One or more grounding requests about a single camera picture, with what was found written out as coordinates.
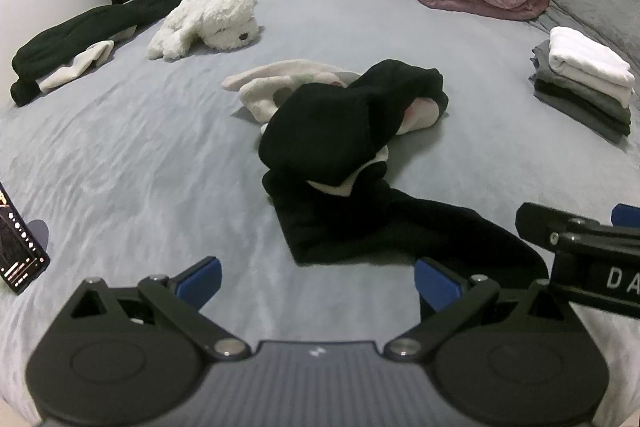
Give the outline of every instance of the folded gray shirt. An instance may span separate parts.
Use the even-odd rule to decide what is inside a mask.
[[[542,44],[533,48],[535,58],[531,59],[533,65],[536,67],[536,78],[549,84],[568,89],[587,102],[591,103],[595,107],[599,108],[602,112],[608,114],[611,118],[618,120],[625,125],[631,125],[631,111],[628,108],[623,108],[620,102],[611,96],[591,89],[591,87],[575,82],[561,74],[557,74],[549,67],[549,41],[546,40]]]
[[[552,94],[538,90],[535,91],[535,95],[541,102],[544,102],[547,105],[556,108],[558,111],[565,113],[574,120],[585,124],[588,128],[599,133],[601,136],[604,136],[610,142],[618,144],[620,143],[620,140],[622,140],[622,134],[609,127],[607,124],[602,122],[602,120],[599,120],[588,111],[578,105],[575,105],[575,103],[572,103],[570,100],[565,100],[564,98],[559,98],[558,96],[553,96]]]

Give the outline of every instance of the stack of folded clothes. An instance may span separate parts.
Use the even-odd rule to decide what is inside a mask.
[[[535,95],[613,143],[631,132],[629,102],[635,78],[611,49],[558,26],[533,49]]]

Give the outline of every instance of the smartphone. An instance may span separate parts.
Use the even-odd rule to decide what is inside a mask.
[[[49,256],[0,184],[0,278],[20,294],[47,266]]]

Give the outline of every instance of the stuffed animal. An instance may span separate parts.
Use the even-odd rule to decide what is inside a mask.
[[[257,0],[182,0],[149,42],[148,57],[185,57],[197,38],[219,51],[246,46],[260,33],[254,18],[256,3]]]

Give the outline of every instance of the bed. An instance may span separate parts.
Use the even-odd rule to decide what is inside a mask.
[[[588,23],[561,6],[551,15]],[[259,0],[256,18],[264,30],[249,47],[219,54],[196,46],[176,62],[145,57],[157,23],[86,77],[26,107],[0,107],[2,183],[27,220],[43,219],[50,230],[46,272],[21,296],[0,288],[0,397],[30,423],[38,416],[24,365],[91,275],[134,285],[216,255],[223,285],[202,312],[253,346],[261,339],[382,346],[418,321],[402,253],[294,263],[260,183],[259,126],[238,94],[220,86],[230,74],[286,58],[351,71],[384,58],[438,68],[449,108],[435,128],[389,144],[392,186],[469,206],[511,231],[523,201],[604,223],[615,204],[640,205],[638,100],[632,139],[614,146],[533,96],[530,51],[548,21],[536,27],[417,0]],[[620,44],[632,50],[635,38]],[[550,265],[551,254],[541,253]],[[640,321],[575,308],[610,367],[594,423],[618,427],[640,406]]]

